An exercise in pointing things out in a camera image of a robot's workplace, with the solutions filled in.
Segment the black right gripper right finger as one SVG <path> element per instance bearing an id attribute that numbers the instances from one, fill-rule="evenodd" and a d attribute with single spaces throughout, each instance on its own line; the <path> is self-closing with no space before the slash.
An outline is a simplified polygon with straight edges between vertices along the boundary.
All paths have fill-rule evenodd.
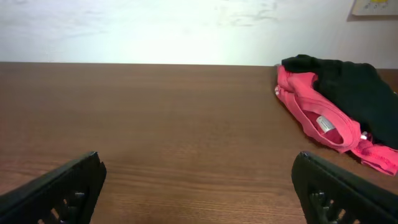
<path id="1" fill-rule="evenodd" d="M 397 195 L 311 152 L 297 155 L 291 178 L 307 223 L 397 224 Z"/>

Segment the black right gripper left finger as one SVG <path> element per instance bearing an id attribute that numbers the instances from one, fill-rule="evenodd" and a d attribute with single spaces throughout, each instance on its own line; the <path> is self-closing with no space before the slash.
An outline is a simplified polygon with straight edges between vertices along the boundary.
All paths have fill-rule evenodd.
<path id="1" fill-rule="evenodd" d="M 89 152 L 1 196 L 1 223 L 89 223 L 106 178 Z"/>

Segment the black t-shirt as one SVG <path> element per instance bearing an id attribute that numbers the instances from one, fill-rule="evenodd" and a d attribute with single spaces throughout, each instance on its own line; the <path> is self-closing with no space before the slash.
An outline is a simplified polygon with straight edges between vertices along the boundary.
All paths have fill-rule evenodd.
<path id="1" fill-rule="evenodd" d="M 376 142 L 397 149 L 397 94 L 368 63 L 297 55 L 281 61 L 292 73 L 317 75 L 313 88 L 353 118 Z"/>

